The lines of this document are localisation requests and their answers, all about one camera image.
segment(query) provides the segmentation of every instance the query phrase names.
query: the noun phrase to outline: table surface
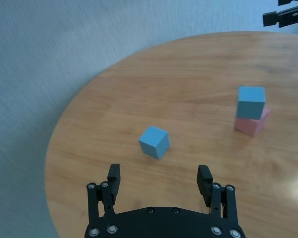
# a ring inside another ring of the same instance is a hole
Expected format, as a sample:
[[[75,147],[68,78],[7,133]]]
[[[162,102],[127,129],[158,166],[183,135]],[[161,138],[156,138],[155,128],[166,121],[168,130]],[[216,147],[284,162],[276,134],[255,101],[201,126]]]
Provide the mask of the table surface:
[[[272,112],[254,138],[233,129],[240,85],[266,87]],[[169,132],[161,160],[138,144],[150,125]],[[86,184],[106,180],[111,163],[121,164],[117,213],[148,206],[207,212],[196,185],[205,164],[215,182],[236,187],[248,238],[298,238],[298,35],[184,38],[91,81],[60,118],[47,152],[46,195],[61,238],[83,237]]]

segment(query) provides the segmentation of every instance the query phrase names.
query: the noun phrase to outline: bolt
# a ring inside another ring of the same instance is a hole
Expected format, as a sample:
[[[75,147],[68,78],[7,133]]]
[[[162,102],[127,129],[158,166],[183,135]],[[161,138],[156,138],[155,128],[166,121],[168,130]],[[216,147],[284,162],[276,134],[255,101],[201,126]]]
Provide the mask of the bolt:
[[[115,225],[110,225],[107,229],[108,233],[114,234],[118,230],[118,227]]]
[[[229,231],[229,233],[234,238],[240,238],[241,237],[240,233],[237,230],[232,229],[232,230]]]
[[[153,210],[153,208],[150,207],[150,208],[147,209],[147,212],[148,212],[149,214],[151,214],[151,213],[154,212],[154,210]]]
[[[179,214],[179,213],[180,213],[180,211],[179,211],[178,208],[173,208],[173,209],[172,209],[172,212],[173,212],[174,214]]]
[[[95,237],[95,236],[97,236],[99,234],[99,229],[97,229],[97,228],[93,228],[93,229],[91,229],[90,231],[89,231],[89,236],[90,237]]]
[[[88,188],[95,188],[95,184],[93,184],[93,183],[89,183],[89,184],[88,184]]]
[[[220,234],[222,234],[222,230],[221,230],[219,227],[214,226],[214,227],[211,228],[211,230],[212,230],[212,232],[213,232],[215,235],[220,235]]]

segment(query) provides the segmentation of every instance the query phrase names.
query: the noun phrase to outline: round wooden table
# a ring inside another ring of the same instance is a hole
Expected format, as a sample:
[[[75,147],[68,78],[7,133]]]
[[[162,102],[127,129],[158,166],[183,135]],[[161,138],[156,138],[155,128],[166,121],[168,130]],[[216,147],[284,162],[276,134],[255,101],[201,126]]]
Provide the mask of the round wooden table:
[[[266,87],[272,112],[254,138],[233,129],[240,85]],[[169,132],[161,160],[138,144],[150,125]],[[204,164],[215,182],[236,187],[248,238],[298,238],[298,35],[184,38],[91,81],[65,110],[47,152],[46,195],[61,238],[83,237],[86,184],[106,180],[112,163],[121,165],[116,213],[148,206],[206,213],[196,185]]]

